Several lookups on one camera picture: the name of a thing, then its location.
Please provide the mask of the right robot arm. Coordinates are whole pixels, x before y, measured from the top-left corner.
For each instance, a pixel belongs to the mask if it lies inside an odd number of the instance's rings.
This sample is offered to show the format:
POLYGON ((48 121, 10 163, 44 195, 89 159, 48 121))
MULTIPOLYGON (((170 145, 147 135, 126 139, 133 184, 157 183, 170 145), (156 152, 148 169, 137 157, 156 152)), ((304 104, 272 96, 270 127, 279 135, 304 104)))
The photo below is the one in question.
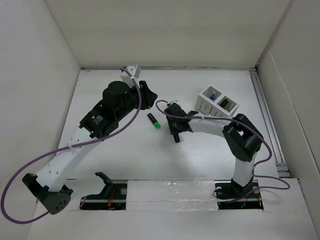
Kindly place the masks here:
POLYGON ((219 199, 238 199, 249 192, 255 158, 261 149, 263 135, 244 114, 213 120, 198 111, 186 113, 176 103, 168 104, 164 112, 170 134, 176 143, 180 142, 179 134, 184 132, 206 133, 225 139, 235 157, 235 167, 230 183, 215 191, 219 199))

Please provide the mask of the purple cap highlighter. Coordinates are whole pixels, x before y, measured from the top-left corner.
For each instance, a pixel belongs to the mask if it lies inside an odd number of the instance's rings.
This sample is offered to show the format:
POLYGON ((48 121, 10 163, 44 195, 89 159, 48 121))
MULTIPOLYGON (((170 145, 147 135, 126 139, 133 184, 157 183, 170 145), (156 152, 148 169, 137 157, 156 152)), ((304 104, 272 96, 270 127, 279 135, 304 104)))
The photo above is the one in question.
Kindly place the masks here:
POLYGON ((179 134, 178 133, 175 133, 172 135, 173 138, 174 138, 174 142, 175 143, 179 143, 180 142, 180 137, 179 137, 179 134))

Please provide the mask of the green cap highlighter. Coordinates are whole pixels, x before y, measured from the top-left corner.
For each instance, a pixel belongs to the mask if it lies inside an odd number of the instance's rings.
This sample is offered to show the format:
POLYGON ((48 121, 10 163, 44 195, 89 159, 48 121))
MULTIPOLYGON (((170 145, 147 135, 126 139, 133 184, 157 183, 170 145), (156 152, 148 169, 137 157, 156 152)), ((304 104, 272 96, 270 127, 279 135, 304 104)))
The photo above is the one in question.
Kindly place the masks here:
POLYGON ((158 120, 154 117, 154 115, 152 113, 148 113, 147 114, 147 117, 148 119, 151 121, 151 123, 154 125, 154 127, 156 129, 160 129, 161 128, 161 125, 160 123, 158 122, 158 120))

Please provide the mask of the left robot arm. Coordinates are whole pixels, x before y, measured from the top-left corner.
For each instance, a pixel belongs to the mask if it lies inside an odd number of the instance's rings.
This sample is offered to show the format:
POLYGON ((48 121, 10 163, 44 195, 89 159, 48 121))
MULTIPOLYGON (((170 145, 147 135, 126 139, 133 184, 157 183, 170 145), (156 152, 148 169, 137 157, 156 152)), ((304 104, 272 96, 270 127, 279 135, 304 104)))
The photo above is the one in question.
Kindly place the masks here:
POLYGON ((22 182, 49 214, 61 212, 71 201, 74 190, 66 180, 79 163, 118 127, 133 110, 148 110, 156 99, 144 80, 130 87, 113 81, 102 93, 102 99, 80 121, 66 150, 36 173, 27 173, 22 182))

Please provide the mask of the yellow cap highlighter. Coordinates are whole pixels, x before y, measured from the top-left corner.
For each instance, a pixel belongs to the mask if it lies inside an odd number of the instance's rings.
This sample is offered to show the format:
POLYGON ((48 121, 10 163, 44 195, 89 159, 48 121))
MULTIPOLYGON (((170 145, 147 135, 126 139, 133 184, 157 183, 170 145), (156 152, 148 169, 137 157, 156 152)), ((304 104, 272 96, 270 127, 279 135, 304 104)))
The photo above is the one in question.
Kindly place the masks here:
POLYGON ((225 108, 227 106, 227 104, 229 103, 229 101, 227 99, 223 99, 220 103, 219 103, 219 106, 221 108, 225 108))

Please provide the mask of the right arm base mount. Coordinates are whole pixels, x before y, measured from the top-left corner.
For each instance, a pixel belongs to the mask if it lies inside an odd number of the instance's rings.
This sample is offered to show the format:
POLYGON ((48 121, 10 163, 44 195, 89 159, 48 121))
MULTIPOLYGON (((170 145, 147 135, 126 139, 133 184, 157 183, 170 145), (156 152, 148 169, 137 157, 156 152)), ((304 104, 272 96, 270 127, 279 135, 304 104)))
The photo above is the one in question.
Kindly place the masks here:
POLYGON ((236 186, 231 180, 214 182, 212 195, 217 199, 218 210, 263 210, 263 201, 257 188, 258 182, 253 180, 246 187, 236 186))

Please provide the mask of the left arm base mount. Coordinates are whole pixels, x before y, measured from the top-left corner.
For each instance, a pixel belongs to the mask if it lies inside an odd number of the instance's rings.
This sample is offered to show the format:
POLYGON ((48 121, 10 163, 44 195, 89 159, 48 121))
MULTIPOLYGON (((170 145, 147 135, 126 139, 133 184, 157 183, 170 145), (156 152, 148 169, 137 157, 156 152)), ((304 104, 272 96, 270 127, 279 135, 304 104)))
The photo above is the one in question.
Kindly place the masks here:
POLYGON ((79 208, 81 210, 103 210, 122 211, 126 210, 127 193, 121 194, 121 189, 128 192, 128 180, 112 180, 103 172, 96 172, 95 175, 103 181, 103 187, 98 189, 97 194, 89 194, 81 199, 79 208))

